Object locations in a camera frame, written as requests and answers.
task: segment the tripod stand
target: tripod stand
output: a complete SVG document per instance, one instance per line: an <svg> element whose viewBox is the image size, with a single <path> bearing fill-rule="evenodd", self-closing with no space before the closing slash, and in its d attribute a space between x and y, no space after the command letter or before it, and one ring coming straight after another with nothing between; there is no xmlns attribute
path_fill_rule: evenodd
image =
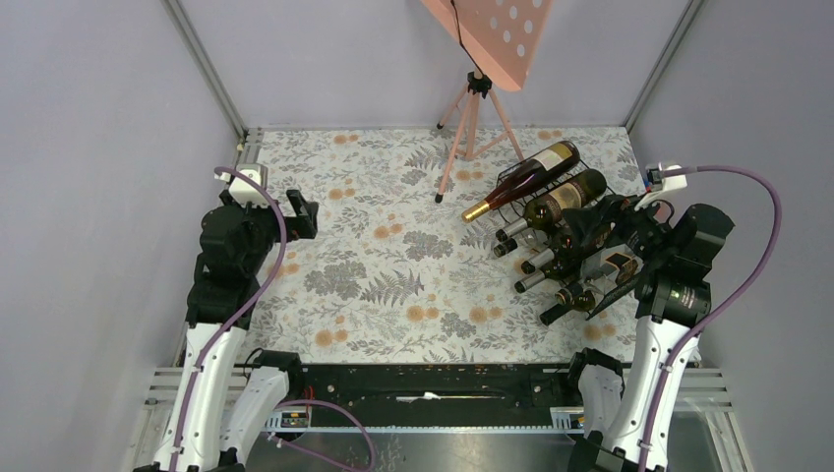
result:
<svg viewBox="0 0 834 472"><path fill-rule="evenodd" d="M521 147L518 146L518 142L515 140L515 135L512 133L512 128L509 126L509 121L504 115L504 109L501 108L501 104L498 102L498 97L492 90L493 81L491 81L490 78L481 73L481 71L477 67L475 68L474 72L470 72L466 76L466 79L466 85L463 86L463 89L457 95L457 98L448 107L448 110L444 114L443 118L441 118L441 121L438 123L438 129L440 130L443 128L443 126L446 124L446 121L451 116L451 112L454 111L455 108L457 108L457 105L459 104L463 96L468 93L466 97L466 104L463 106L463 110L461 110L460 112L460 123L457 125L457 133L454 135L454 142L451 145L451 149L448 153L446 170L444 170L444 176L443 179L441 179L441 185L438 187L438 194L435 196L435 203L438 204L443 201L443 195L446 191L446 185L448 183L448 174L451 172L451 167L454 164L454 158L457 154L462 154L463 158L466 160L472 160L479 154L481 154L483 151L496 145L500 140L504 138L509 138L509 141L512 143L512 147L515 148L515 153L518 155L518 160L524 159L524 156L521 153ZM481 98L477 97L477 95L479 94L483 99L486 99L487 95L489 95L490 99L492 99L496 112L498 113L499 118L501 118L501 123L504 125L504 132L498 135L492 141L486 143L477 151L473 152L473 150L475 149L475 133L477 131L478 126L478 108L481 103ZM467 118L469 118L469 131L468 133L466 133L466 150L461 150L457 147L460 145L460 139L463 137L463 128L466 126Z"/></svg>

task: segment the pink music stand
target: pink music stand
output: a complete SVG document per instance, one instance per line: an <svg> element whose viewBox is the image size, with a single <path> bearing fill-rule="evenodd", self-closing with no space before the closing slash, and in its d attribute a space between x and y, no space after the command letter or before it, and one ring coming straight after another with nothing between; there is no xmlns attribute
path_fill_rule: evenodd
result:
<svg viewBox="0 0 834 472"><path fill-rule="evenodd" d="M441 129L468 92L466 104L460 112L457 133L454 135L454 142L448 154L446 170L438 188L438 194L435 196L437 203L443 201L448 175L457 154L463 154L466 160L472 160L500 140L509 138L518 159L524 158L504 114L504 109L492 90L492 85L507 91L517 91L524 87L545 19L553 6L553 0L453 1L452 6L452 0L423 0L426 8L446 28L454 41L463 42L463 46L476 64L475 70L469 73L463 89L438 123L438 129ZM482 98L488 95L492 99L505 131L474 151L480 105L480 100L477 99L479 94ZM469 118L469 131L466 137L466 151L464 151L457 147L463 136L467 117Z"/></svg>

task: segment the gray wall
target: gray wall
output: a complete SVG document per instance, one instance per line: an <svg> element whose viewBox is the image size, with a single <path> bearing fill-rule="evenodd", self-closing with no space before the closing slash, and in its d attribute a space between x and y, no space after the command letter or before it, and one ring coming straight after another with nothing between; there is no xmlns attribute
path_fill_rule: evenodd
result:
<svg viewBox="0 0 834 472"><path fill-rule="evenodd" d="M644 162L749 167L776 185L783 232L769 268L707 329L757 472L829 470L834 406L834 3L711 1L637 124ZM723 300L750 273L771 224L765 192L693 176L679 201L738 225L709 279Z"/></svg>
<svg viewBox="0 0 834 472"><path fill-rule="evenodd" d="M686 3L556 0L509 119L623 123ZM434 125L471 70L419 0L183 5L249 126Z"/></svg>
<svg viewBox="0 0 834 472"><path fill-rule="evenodd" d="M235 139L159 1L3 3L0 468L117 470Z"/></svg>

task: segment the floral tablecloth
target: floral tablecloth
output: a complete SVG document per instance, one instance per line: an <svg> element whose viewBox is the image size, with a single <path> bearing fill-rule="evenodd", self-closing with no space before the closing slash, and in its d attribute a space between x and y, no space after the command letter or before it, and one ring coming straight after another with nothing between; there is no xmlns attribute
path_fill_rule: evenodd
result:
<svg viewBox="0 0 834 472"><path fill-rule="evenodd" d="M480 130L476 146L498 133ZM515 134L525 155L571 140L615 192L641 190L623 128ZM528 250L493 256L504 225L494 211L461 220L517 162L508 140L473 161L458 159L444 201L435 204L451 142L449 130L265 134L258 161L269 167L270 193L284 200L286 189L300 189L319 202L319 236L289 245L279 279L257 305L243 356L264 347L316 363L564 362L589 346L632 358L630 296L590 322L571 313L544 326L538 314L553 305L558 285L546 280L515 293ZM276 256L277 248L262 280Z"/></svg>

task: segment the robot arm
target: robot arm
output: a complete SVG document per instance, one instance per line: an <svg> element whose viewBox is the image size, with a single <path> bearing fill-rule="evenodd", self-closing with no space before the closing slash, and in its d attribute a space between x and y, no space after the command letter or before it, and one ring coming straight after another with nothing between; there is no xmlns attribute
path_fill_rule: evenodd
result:
<svg viewBox="0 0 834 472"><path fill-rule="evenodd" d="M623 378L619 361L588 349L574 356L569 378L582 394L586 429L571 455L570 471L635 471L643 448L649 450L647 470L661 471L668 465L669 424L697 337L686 343L669 368L649 445L642 438L652 393L674 346L710 312L710 287L703 278L734 224L708 205L691 206L675 228L647 224L651 221L645 217L647 211L640 204L622 206L615 218L614 244L625 242L643 258L643 270L600 304L605 308L632 288L639 301L634 360L625 393L621 400L614 392L617 380Z"/></svg>
<svg viewBox="0 0 834 472"><path fill-rule="evenodd" d="M260 164L242 164L237 171L266 187L267 169ZM203 218L203 251L197 257L194 286L188 295L183 377L153 464L136 469L140 472L243 470L241 464L265 418L283 398L300 393L298 355L265 351L256 359L259 368L253 370L227 423L221 424L228 380L254 306L219 336L197 365L200 353L217 330L260 289L256 276L280 239L275 213L268 208L266 198L243 179L233 179L227 173L219 178L230 185L220 194L223 205ZM286 195L296 213L284 217L288 241L315 238L319 205L306 202L295 190ZM198 374L189 387L194 372ZM187 410L181 422L183 408Z"/></svg>

